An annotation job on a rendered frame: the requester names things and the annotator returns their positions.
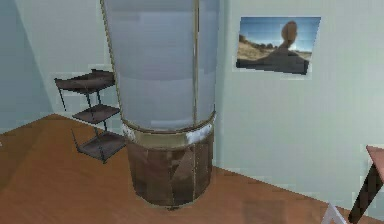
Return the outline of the grey cylinder with brown base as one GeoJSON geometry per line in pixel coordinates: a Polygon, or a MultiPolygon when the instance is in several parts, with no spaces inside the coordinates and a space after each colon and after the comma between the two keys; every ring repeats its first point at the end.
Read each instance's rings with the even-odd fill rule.
{"type": "Polygon", "coordinates": [[[100,0],[135,193],[173,208],[212,172],[220,0],[100,0]]]}

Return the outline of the framed desert landscape picture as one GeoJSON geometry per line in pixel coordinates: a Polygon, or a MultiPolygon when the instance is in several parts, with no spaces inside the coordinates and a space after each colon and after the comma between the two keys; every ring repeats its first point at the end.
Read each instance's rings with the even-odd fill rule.
{"type": "Polygon", "coordinates": [[[320,21],[318,16],[243,16],[235,66],[306,75],[320,21]]]}

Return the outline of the dark three-tier metal shelf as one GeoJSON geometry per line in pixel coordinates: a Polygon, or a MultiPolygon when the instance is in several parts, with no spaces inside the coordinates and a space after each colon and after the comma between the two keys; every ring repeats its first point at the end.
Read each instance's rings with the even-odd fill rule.
{"type": "Polygon", "coordinates": [[[73,118],[94,125],[95,136],[79,144],[74,131],[71,131],[76,150],[106,163],[107,160],[125,146],[124,138],[110,132],[106,121],[120,112],[118,107],[105,105],[101,101],[100,91],[115,85],[114,74],[110,71],[92,69],[90,73],[70,79],[54,79],[62,104],[65,104],[62,91],[83,94],[88,108],[73,115],[73,118]]]}

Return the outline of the reddish table with dark leg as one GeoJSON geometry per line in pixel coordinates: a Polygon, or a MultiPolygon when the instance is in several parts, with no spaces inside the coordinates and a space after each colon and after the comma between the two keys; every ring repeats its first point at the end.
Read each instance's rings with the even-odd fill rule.
{"type": "Polygon", "coordinates": [[[372,160],[372,165],[349,213],[348,221],[351,224],[359,222],[379,190],[384,186],[384,148],[367,145],[366,150],[372,160]]]}

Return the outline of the white angular frame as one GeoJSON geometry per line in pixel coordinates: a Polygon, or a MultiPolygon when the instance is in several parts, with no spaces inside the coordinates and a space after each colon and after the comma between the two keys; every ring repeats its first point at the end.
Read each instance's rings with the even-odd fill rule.
{"type": "Polygon", "coordinates": [[[327,209],[321,220],[321,224],[347,224],[344,217],[338,211],[338,209],[331,203],[328,204],[327,209]]]}

